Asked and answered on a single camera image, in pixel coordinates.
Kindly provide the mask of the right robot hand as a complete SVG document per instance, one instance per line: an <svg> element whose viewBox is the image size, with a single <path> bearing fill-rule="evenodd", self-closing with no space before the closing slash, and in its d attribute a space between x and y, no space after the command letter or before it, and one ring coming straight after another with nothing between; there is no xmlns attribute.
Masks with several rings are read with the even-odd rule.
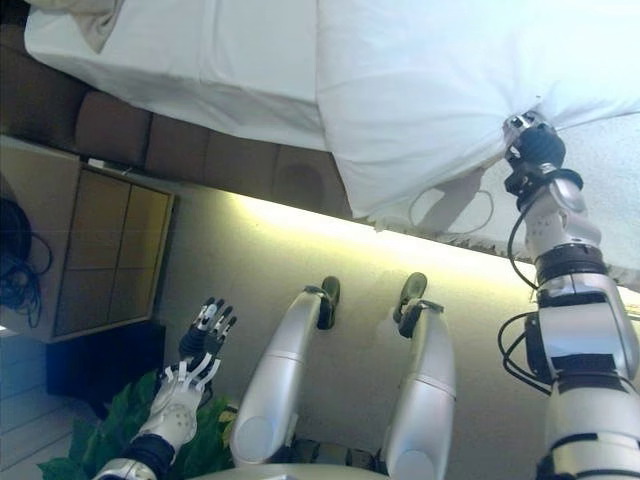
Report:
<svg viewBox="0 0 640 480"><path fill-rule="evenodd" d="M563 166L566 147L555 127L537 111L507 118L502 126L505 160L513 174L526 170L549 171Z"/></svg>

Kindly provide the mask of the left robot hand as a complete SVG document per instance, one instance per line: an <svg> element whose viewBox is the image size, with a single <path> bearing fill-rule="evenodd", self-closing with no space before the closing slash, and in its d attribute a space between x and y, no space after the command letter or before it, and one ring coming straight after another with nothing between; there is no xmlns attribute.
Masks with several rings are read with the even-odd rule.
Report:
<svg viewBox="0 0 640 480"><path fill-rule="evenodd" d="M166 367L159 380L169 382L178 377L180 365L185 363L180 380L186 388L202 393L208 390L221 362L220 350L237 322L232 312L233 307L222 298L206 300L180 340L180 362Z"/></svg>

